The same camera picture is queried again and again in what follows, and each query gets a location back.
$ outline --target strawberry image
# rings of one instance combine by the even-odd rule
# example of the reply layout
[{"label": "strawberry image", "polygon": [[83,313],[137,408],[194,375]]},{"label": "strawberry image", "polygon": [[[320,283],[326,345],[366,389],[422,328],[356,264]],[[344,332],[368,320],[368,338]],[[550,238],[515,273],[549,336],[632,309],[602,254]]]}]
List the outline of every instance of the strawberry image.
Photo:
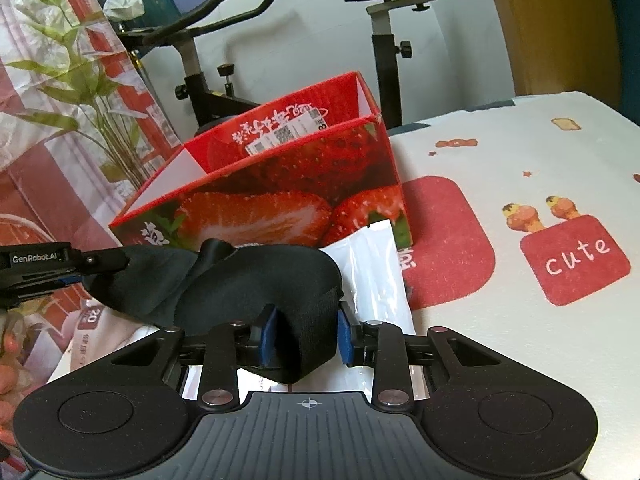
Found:
[{"label": "strawberry image", "polygon": [[322,237],[321,247],[381,220],[391,220],[396,246],[411,245],[411,233],[406,220],[400,185],[369,189],[349,197],[332,213],[330,225]]},{"label": "strawberry image", "polygon": [[254,171],[262,181],[270,183],[273,191],[314,193],[335,205],[354,191],[367,169],[383,155],[383,145],[374,134],[375,129],[361,126],[340,136],[313,140],[268,158]]},{"label": "strawberry image", "polygon": [[199,250],[208,238],[238,246],[249,243],[315,246],[326,231],[331,206],[299,191],[259,195],[198,192],[175,212],[178,237]]}]

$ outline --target ribbed gray surface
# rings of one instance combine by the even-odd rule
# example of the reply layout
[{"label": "ribbed gray surface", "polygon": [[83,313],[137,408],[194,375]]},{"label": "ribbed gray surface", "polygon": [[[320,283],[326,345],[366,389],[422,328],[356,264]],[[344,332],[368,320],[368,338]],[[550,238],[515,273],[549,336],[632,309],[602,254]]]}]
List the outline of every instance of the ribbed gray surface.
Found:
[{"label": "ribbed gray surface", "polygon": [[[318,404],[305,407],[309,399]],[[484,480],[441,459],[409,417],[353,393],[253,394],[239,412],[205,416],[178,453],[130,478]]]}]

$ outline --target black eye mask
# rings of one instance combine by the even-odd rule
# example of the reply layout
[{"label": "black eye mask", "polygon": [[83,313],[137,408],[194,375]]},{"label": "black eye mask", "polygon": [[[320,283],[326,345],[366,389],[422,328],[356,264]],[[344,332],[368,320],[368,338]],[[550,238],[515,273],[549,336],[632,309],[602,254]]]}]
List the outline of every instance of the black eye mask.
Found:
[{"label": "black eye mask", "polygon": [[236,249],[214,239],[200,253],[143,245],[124,251],[125,270],[83,280],[94,298],[114,310],[199,335],[233,320],[252,322],[272,303],[282,368],[251,371],[279,383],[300,380],[335,354],[342,277],[322,251],[290,245]]}]

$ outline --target silver screw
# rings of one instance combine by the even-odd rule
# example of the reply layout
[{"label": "silver screw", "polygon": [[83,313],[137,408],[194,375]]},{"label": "silver screw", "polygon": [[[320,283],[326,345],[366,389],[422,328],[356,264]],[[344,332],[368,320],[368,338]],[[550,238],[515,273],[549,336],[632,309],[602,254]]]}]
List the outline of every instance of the silver screw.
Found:
[{"label": "silver screw", "polygon": [[202,394],[202,402],[209,406],[224,406],[232,400],[234,396],[226,390],[209,390]]},{"label": "silver screw", "polygon": [[383,390],[378,394],[378,400],[385,406],[402,406],[409,402],[409,395],[402,390]]}]

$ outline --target crosshair symbol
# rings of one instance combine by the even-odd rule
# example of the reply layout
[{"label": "crosshair symbol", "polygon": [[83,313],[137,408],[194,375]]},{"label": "crosshair symbol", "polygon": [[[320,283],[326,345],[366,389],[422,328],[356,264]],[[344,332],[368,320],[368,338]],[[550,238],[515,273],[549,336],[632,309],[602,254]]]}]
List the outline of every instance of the crosshair symbol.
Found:
[{"label": "crosshair symbol", "polygon": [[308,399],[305,399],[302,402],[299,402],[299,404],[302,404],[306,409],[311,410],[312,408],[315,408],[318,404],[322,404],[322,402],[318,402],[317,400],[314,400],[311,397],[309,397]]}]

